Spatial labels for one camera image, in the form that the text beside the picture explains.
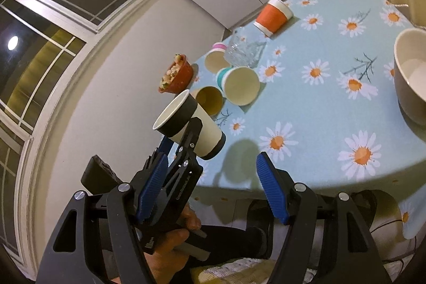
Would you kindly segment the person's left hand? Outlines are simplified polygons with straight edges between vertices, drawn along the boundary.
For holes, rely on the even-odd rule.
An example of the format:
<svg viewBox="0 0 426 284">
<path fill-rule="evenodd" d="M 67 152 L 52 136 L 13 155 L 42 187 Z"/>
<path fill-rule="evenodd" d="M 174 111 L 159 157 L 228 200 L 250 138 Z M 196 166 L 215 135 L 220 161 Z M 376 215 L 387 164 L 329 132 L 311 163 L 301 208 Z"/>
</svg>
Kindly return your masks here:
<svg viewBox="0 0 426 284">
<path fill-rule="evenodd" d="M 144 254 L 156 283 L 169 283 L 185 267 L 189 255 L 177 250 L 177 247 L 189 238 L 191 231 L 198 231 L 202 226 L 189 204 L 183 209 L 180 222 L 183 228 L 167 232 L 158 239 L 153 254 Z"/>
</svg>

